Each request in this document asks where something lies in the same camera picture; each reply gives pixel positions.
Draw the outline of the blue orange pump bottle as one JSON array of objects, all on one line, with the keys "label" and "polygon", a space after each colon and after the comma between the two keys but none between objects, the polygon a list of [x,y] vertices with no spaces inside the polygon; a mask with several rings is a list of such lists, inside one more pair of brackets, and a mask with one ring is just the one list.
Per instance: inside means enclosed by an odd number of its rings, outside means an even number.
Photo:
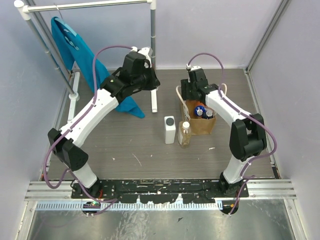
[{"label": "blue orange pump bottle", "polygon": [[206,119],[206,120],[213,119],[214,118],[214,111],[211,109],[206,110],[203,113],[202,118]]}]

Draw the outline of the canvas burlap tote bag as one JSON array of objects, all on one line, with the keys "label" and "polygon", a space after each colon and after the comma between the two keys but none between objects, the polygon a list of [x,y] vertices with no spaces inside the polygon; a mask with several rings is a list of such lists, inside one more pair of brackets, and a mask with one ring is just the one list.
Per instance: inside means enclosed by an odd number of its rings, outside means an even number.
[{"label": "canvas burlap tote bag", "polygon": [[214,111],[214,118],[204,119],[203,117],[196,117],[194,113],[195,109],[189,108],[186,105],[186,100],[183,100],[180,93],[180,88],[181,87],[179,85],[176,86],[175,91],[180,101],[179,105],[180,105],[182,120],[189,122],[192,135],[196,135],[196,136],[210,135],[217,121],[217,112],[204,104],[205,110],[210,109]]}]

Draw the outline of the white bottle black cap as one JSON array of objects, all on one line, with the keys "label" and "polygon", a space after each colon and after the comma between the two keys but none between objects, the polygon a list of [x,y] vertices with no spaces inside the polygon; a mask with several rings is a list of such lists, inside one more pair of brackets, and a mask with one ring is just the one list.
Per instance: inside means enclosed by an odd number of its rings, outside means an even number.
[{"label": "white bottle black cap", "polygon": [[164,117],[164,142],[165,144],[173,144],[176,136],[176,122],[174,116]]}]

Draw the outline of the clear amber bottle white cap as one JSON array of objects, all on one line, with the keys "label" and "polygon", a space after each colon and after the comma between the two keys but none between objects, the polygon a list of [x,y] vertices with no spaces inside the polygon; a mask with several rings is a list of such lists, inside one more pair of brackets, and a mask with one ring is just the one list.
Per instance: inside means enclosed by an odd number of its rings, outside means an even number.
[{"label": "clear amber bottle white cap", "polygon": [[178,126],[177,140],[182,148],[187,148],[191,140],[191,126],[188,121],[181,121]]}]

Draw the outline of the pink cap peach bottle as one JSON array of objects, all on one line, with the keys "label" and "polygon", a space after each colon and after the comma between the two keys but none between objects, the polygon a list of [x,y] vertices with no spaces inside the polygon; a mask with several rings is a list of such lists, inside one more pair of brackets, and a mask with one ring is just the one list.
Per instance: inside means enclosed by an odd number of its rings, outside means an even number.
[{"label": "pink cap peach bottle", "polygon": [[200,101],[198,101],[198,100],[186,100],[186,101],[185,101],[185,104],[186,104],[189,108],[192,108],[192,109],[194,109],[194,108],[196,108],[196,107],[198,107],[198,106],[201,106],[201,107],[204,107],[204,106],[205,106],[202,102],[200,102]]}]

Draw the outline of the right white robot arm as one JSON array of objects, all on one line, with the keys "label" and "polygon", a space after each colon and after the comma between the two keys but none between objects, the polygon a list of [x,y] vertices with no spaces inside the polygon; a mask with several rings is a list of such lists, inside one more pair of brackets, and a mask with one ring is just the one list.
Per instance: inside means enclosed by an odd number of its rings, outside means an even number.
[{"label": "right white robot arm", "polygon": [[218,189],[231,197],[244,179],[244,174],[254,159],[267,147],[264,119],[239,108],[216,84],[209,84],[200,66],[187,68],[188,79],[182,79],[183,100],[199,101],[214,110],[230,126],[229,149],[231,159],[220,174]]}]

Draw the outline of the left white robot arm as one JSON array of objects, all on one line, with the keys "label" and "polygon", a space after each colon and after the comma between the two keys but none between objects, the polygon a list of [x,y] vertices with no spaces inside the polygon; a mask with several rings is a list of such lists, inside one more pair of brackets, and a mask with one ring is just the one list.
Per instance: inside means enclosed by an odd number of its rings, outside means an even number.
[{"label": "left white robot arm", "polygon": [[88,198],[99,195],[100,185],[81,146],[97,124],[125,98],[160,86],[152,65],[152,52],[150,47],[131,50],[123,65],[104,79],[93,99],[68,124],[48,132],[54,155],[82,183],[82,192]]}]

